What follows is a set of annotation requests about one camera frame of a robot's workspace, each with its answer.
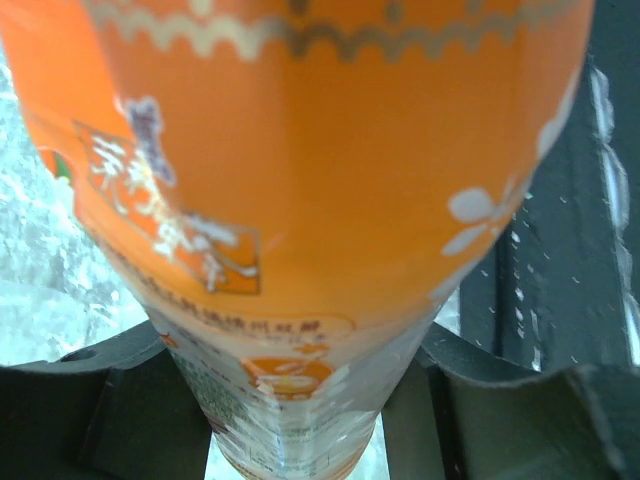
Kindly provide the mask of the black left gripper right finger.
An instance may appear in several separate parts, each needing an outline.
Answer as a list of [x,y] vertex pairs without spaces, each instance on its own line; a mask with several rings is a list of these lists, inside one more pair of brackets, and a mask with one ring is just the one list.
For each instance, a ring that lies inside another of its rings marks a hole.
[[551,373],[434,324],[383,409],[393,479],[636,479],[639,370]]

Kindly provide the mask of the orange juice plastic bottle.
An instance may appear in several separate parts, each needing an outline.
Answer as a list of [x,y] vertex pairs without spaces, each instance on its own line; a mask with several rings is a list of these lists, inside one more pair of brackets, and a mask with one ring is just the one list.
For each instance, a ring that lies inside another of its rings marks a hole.
[[343,479],[570,115],[590,1],[5,1],[43,163],[247,479]]

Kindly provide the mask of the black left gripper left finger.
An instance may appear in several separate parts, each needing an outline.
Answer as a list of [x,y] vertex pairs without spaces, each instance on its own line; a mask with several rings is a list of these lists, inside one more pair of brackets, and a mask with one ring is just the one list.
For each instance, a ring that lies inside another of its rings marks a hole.
[[202,479],[211,434],[149,322],[1,370],[4,479]]

